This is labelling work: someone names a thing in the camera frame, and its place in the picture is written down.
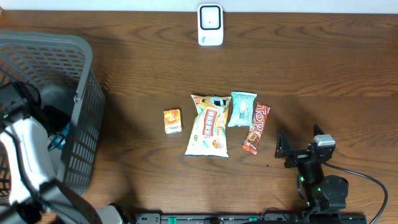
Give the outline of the red Top chocolate bar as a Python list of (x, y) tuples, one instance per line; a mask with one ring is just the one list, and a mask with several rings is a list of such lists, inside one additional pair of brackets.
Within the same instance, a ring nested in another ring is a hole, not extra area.
[(271, 107), (267, 104), (256, 102), (256, 108), (252, 118), (252, 127), (241, 146), (242, 150), (256, 155), (258, 153), (259, 143), (263, 134)]

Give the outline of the large yellow snack bag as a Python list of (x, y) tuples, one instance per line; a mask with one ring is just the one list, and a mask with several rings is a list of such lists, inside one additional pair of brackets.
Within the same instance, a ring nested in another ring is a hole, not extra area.
[(226, 122), (230, 96), (192, 95), (197, 116), (185, 151), (186, 157), (219, 157), (227, 159)]

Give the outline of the small orange snack box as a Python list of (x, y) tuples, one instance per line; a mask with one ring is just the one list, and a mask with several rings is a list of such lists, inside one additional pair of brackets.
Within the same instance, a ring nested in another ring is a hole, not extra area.
[(164, 111), (164, 126), (166, 134), (182, 132), (181, 113), (179, 109)]

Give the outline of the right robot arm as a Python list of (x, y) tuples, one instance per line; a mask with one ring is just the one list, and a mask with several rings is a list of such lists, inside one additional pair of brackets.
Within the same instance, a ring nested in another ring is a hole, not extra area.
[(322, 165), (332, 158), (335, 148), (335, 140), (318, 125), (313, 126), (313, 141), (306, 149), (294, 149), (282, 130), (277, 135), (275, 158), (284, 159), (286, 168), (298, 169), (299, 194), (318, 212), (346, 208), (348, 181), (337, 175), (326, 176), (322, 169)]

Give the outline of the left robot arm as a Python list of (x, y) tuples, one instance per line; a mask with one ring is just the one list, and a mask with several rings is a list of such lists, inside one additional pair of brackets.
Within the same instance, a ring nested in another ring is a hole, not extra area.
[(11, 207), (1, 214), (7, 223), (37, 223), (48, 212), (55, 223), (134, 223), (112, 203), (95, 209), (57, 179), (49, 154), (51, 138), (69, 122), (70, 115), (42, 103), (35, 87), (10, 82), (1, 87), (1, 142), (11, 171)]

